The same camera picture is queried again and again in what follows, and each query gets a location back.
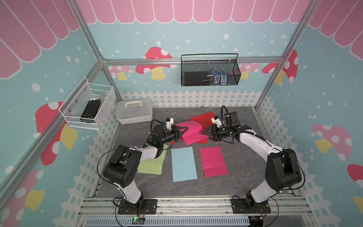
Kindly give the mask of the blue paper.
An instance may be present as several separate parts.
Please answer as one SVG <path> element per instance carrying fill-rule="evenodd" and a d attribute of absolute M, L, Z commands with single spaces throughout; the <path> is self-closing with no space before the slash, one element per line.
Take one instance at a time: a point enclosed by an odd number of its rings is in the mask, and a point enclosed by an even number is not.
<path fill-rule="evenodd" d="M 197 171 L 192 147 L 171 150 L 173 181 L 196 180 Z"/>

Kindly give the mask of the magenta paper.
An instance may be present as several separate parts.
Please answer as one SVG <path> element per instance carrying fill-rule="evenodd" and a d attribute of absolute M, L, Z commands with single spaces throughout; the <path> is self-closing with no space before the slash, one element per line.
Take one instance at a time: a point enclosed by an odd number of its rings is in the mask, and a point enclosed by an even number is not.
<path fill-rule="evenodd" d="M 188 131 L 182 136 L 186 145 L 191 145 L 193 143 L 197 143 L 197 141 L 208 139 L 208 136 L 201 135 L 200 133 L 203 131 L 202 126 L 195 121 L 187 121 L 183 123 L 176 124 L 177 126 L 188 127 Z"/>
<path fill-rule="evenodd" d="M 220 147 L 199 149 L 205 177 L 229 175 Z"/>

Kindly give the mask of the large green paper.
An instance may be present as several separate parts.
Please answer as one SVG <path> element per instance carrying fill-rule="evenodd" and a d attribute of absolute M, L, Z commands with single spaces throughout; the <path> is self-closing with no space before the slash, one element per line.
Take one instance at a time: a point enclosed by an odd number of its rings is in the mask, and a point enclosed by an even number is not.
<path fill-rule="evenodd" d="M 161 155 L 156 158 L 158 149 L 155 147 L 142 148 L 138 173 L 161 175 L 164 159 L 167 153 L 168 145 L 164 145 Z"/>

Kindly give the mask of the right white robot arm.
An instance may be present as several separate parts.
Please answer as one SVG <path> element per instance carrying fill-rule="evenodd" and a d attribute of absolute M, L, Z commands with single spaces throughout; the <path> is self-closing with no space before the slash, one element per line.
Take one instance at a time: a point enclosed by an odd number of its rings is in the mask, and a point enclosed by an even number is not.
<path fill-rule="evenodd" d="M 298 164 L 296 152 L 283 149 L 257 134 L 251 127 L 241 125 L 236 112 L 221 107 L 222 118 L 211 118 L 212 125 L 201 134 L 210 140 L 224 141 L 231 137 L 260 155 L 266 162 L 265 179 L 256 188 L 247 192 L 244 199 L 231 199 L 232 206 L 240 213 L 267 214 L 268 200 L 289 187 L 305 182 L 305 173 Z"/>

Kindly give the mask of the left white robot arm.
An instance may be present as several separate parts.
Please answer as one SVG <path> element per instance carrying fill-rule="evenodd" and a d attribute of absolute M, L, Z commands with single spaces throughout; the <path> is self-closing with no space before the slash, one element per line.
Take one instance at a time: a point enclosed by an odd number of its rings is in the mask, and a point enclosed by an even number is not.
<path fill-rule="evenodd" d="M 113 155 L 99 174 L 104 181 L 117 187 L 123 198 L 115 203 L 116 214 L 136 215 L 156 213 L 156 199 L 144 199 L 143 193 L 138 189 L 134 178 L 138 172 L 140 162 L 156 159 L 165 150 L 164 145 L 172 141 L 178 142 L 189 130 L 185 126 L 176 126 L 153 119 L 150 122 L 150 131 L 145 144 L 141 147 L 120 145 L 112 149 Z"/>

